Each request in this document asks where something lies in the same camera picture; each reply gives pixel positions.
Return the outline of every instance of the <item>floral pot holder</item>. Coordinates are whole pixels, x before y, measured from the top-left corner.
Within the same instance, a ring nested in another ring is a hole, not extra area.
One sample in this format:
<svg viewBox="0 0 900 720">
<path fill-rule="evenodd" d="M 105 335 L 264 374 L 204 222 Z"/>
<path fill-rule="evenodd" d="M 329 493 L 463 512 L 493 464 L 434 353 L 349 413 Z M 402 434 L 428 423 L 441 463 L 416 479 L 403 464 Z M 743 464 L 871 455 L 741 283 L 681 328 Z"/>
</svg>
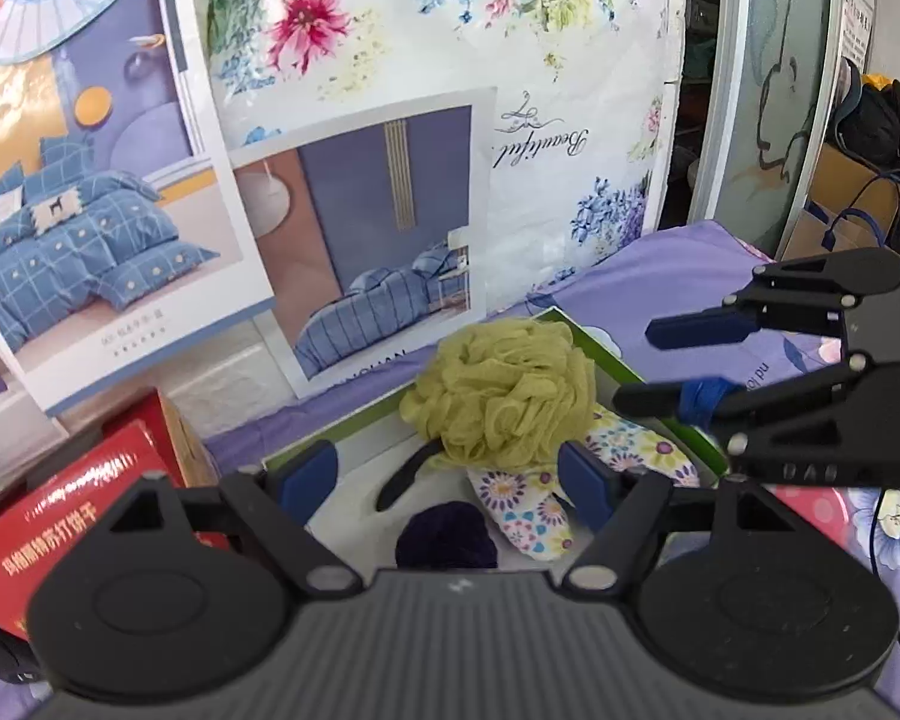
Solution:
<svg viewBox="0 0 900 720">
<path fill-rule="evenodd" d="M 600 404 L 584 443 L 607 466 L 624 471 L 647 466 L 674 480 L 678 487 L 698 487 L 700 477 L 677 445 L 658 433 L 620 418 Z M 573 544 L 573 533 L 556 474 L 548 471 L 513 474 L 468 470 L 481 503 L 504 536 L 535 560 L 557 560 Z"/>
</svg>

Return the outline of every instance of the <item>open box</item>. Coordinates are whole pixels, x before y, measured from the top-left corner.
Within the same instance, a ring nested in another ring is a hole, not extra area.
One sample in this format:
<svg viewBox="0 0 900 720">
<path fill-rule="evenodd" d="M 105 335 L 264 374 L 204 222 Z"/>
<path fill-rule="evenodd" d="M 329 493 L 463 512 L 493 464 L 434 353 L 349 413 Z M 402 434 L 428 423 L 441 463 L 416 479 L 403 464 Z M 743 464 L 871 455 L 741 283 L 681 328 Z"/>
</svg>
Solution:
<svg viewBox="0 0 900 720">
<path fill-rule="evenodd" d="M 559 309 L 549 309 L 536 319 L 569 325 L 576 346 L 596 364 L 598 402 L 608 407 L 618 386 L 641 381 L 624 362 Z M 328 440 L 336 445 L 340 465 L 336 490 L 320 506 L 308 527 L 366 580 L 377 568 L 395 565 L 397 538 L 414 514 L 451 500 L 479 504 L 462 469 L 425 470 L 390 509 L 376 511 L 374 504 L 381 486 L 424 443 L 398 412 L 400 400 L 410 386 L 413 385 L 390 392 L 265 461 L 266 467 L 274 470 L 317 440 Z M 699 430 L 673 420 L 645 420 L 642 424 L 672 440 L 684 451 L 696 466 L 702 485 L 714 485 L 727 470 L 722 452 Z M 574 545 L 555 562 L 537 562 L 522 555 L 487 519 L 487 530 L 497 544 L 499 567 L 504 570 L 551 568 L 557 575 L 562 574 L 592 536 L 571 509 L 568 514 Z"/>
</svg>

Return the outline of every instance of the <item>floral fabric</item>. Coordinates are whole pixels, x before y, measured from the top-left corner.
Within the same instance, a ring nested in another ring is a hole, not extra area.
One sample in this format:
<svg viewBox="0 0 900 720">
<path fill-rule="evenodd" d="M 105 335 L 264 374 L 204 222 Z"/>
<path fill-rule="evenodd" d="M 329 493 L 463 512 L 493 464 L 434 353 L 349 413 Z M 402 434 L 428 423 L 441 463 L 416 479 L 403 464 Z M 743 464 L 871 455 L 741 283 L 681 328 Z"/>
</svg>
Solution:
<svg viewBox="0 0 900 720">
<path fill-rule="evenodd" d="M 869 560 L 869 532 L 874 522 L 874 509 L 880 491 L 847 490 L 847 498 L 856 511 L 850 517 L 856 541 L 864 557 Z M 881 569 L 900 570 L 900 490 L 887 490 L 877 513 L 874 531 L 874 555 Z"/>
<path fill-rule="evenodd" d="M 208 68 L 233 151 L 386 105 L 496 90 L 480 103 L 492 110 L 471 117 L 490 311 L 653 227 L 666 182 L 650 172 L 683 40 L 668 25 L 681 2 L 194 3 L 199 20 L 221 25 L 186 50 Z"/>
<path fill-rule="evenodd" d="M 647 466 L 669 476 L 679 487 L 700 485 L 693 463 L 672 442 L 599 404 L 584 443 L 614 470 Z M 520 552 L 535 560 L 557 560 L 573 546 L 573 533 L 560 502 L 566 496 L 554 474 L 468 469 L 467 475 L 487 513 Z"/>
</svg>

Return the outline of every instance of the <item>glass door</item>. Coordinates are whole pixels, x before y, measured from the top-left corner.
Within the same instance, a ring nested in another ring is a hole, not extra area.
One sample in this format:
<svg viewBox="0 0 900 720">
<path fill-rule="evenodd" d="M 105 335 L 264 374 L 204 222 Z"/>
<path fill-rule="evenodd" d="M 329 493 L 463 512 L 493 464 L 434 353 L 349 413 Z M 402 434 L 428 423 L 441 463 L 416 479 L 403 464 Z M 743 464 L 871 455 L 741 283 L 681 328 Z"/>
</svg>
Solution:
<svg viewBox="0 0 900 720">
<path fill-rule="evenodd" d="M 721 0 L 690 221 L 715 218 L 769 255 L 789 236 L 826 128 L 840 3 Z"/>
</svg>

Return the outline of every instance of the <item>printed photo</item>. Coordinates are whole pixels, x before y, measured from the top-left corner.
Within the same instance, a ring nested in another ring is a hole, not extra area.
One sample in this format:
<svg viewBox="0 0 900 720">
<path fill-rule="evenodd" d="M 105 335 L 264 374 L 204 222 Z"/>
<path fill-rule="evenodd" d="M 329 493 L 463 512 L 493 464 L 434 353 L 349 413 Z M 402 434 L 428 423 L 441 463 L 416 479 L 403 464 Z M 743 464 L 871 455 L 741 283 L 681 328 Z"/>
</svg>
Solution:
<svg viewBox="0 0 900 720">
<path fill-rule="evenodd" d="M 51 411 L 271 298 L 175 1 L 60 1 L 0 0 L 0 353 Z"/>
<path fill-rule="evenodd" d="M 274 287 L 258 326 L 298 394 L 485 314 L 490 144 L 475 133 L 493 100 L 412 100 L 233 153 Z"/>
</svg>

